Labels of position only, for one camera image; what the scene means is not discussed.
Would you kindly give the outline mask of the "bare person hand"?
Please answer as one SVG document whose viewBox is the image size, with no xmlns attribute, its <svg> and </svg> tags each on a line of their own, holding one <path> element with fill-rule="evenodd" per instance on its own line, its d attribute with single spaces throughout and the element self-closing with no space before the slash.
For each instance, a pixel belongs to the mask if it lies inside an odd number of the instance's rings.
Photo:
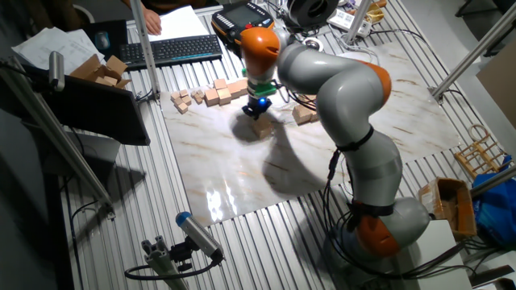
<svg viewBox="0 0 516 290">
<path fill-rule="evenodd" d="M 160 35 L 162 32 L 160 16 L 145 6 L 142 7 L 146 28 L 150 35 Z"/>
</svg>

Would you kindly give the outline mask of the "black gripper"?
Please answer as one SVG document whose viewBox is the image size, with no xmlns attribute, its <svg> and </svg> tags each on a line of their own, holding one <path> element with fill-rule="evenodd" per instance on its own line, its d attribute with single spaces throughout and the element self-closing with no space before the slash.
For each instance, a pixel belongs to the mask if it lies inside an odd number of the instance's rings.
<svg viewBox="0 0 516 290">
<path fill-rule="evenodd" d="M 253 119 L 256 121 L 259 119 L 262 113 L 266 112 L 267 109 L 272 105 L 272 102 L 267 97 L 249 97 L 248 103 L 242 107 L 242 111 L 247 115 L 253 115 Z"/>
</svg>

